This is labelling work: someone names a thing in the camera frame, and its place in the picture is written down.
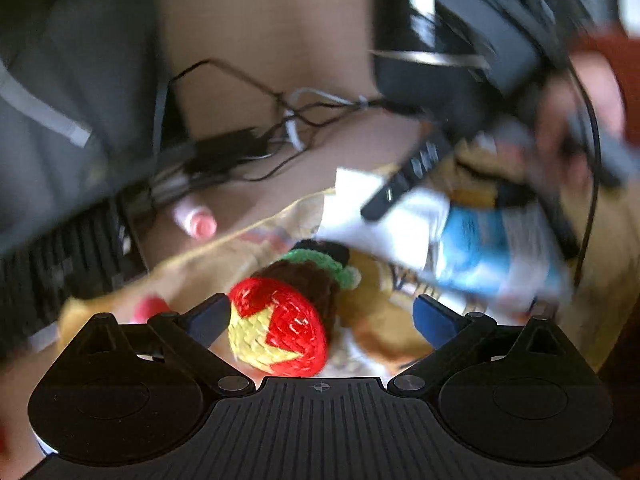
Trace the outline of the person right hand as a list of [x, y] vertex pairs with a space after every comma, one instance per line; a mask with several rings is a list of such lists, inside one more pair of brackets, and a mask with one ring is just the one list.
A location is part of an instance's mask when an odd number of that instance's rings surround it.
[[535, 146], [524, 148], [512, 141], [497, 142], [498, 155], [541, 177], [556, 190], [585, 192], [591, 183], [588, 157], [579, 150], [568, 154], [567, 143], [575, 132], [588, 134], [585, 93], [596, 113], [598, 125], [621, 139], [626, 126], [623, 92], [610, 62], [601, 53], [578, 52], [570, 57], [574, 70], [552, 76], [539, 98], [534, 128]]

